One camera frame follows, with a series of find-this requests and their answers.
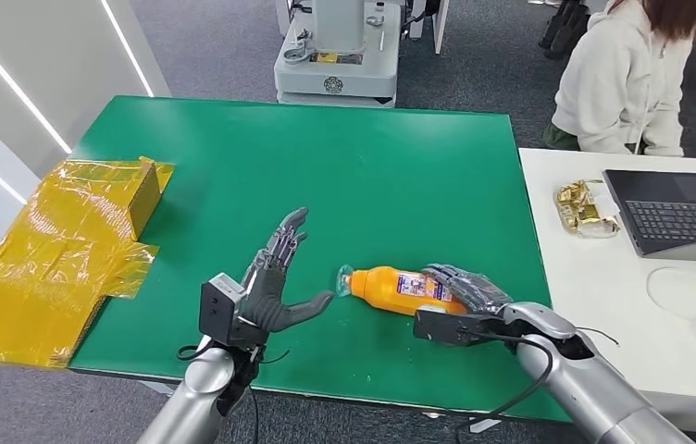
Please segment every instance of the white hoodie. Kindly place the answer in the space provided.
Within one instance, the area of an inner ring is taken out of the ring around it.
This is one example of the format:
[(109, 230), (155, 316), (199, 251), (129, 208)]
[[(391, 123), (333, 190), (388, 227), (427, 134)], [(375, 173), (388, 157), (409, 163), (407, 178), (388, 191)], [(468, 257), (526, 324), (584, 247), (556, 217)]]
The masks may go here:
[(561, 78), (553, 124), (582, 151), (630, 154), (625, 145), (641, 132), (646, 154), (683, 155), (677, 114), (691, 39), (652, 32), (640, 0), (594, 14), (588, 29)]

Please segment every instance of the laptop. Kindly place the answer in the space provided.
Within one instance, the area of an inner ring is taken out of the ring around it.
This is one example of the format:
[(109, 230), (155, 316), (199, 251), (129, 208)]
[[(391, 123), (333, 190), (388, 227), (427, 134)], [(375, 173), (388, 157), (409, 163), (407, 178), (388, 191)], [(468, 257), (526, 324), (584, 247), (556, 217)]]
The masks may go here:
[(696, 173), (604, 171), (642, 257), (696, 261)]

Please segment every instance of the sticker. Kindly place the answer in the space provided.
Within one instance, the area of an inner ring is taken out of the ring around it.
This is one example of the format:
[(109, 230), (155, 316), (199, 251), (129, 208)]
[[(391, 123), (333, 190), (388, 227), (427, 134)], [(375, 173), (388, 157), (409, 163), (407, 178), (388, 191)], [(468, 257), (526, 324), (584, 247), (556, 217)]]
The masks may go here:
[(361, 65), (364, 56), (361, 54), (340, 53), (314, 53), (310, 56), (311, 62), (337, 63), (340, 65)]
[(324, 80), (324, 90), (329, 94), (342, 93), (342, 80), (331, 76)]
[(311, 62), (337, 63), (337, 53), (315, 53), (310, 57)]
[(452, 293), (440, 282), (418, 273), (399, 273), (397, 275), (397, 292), (418, 298), (428, 297), (443, 302), (452, 300)]

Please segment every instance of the plastic bottle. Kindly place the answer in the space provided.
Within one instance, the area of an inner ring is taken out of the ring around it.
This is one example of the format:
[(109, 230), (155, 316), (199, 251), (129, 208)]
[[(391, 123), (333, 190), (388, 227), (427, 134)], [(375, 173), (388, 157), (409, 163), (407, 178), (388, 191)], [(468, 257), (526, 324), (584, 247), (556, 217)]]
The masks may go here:
[(337, 275), (337, 294), (353, 294), (373, 307), (402, 315), (412, 316), (423, 305), (445, 313), (466, 312), (452, 293), (436, 280), (390, 266), (353, 270), (343, 265)]

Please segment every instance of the bottle label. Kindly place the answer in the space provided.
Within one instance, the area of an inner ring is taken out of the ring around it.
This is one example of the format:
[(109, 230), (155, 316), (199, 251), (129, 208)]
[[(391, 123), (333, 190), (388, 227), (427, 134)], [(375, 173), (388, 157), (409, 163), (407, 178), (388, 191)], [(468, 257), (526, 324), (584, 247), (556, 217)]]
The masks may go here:
[(440, 282), (418, 273), (398, 273), (397, 292), (419, 298), (428, 297), (443, 302), (452, 300), (452, 293)]

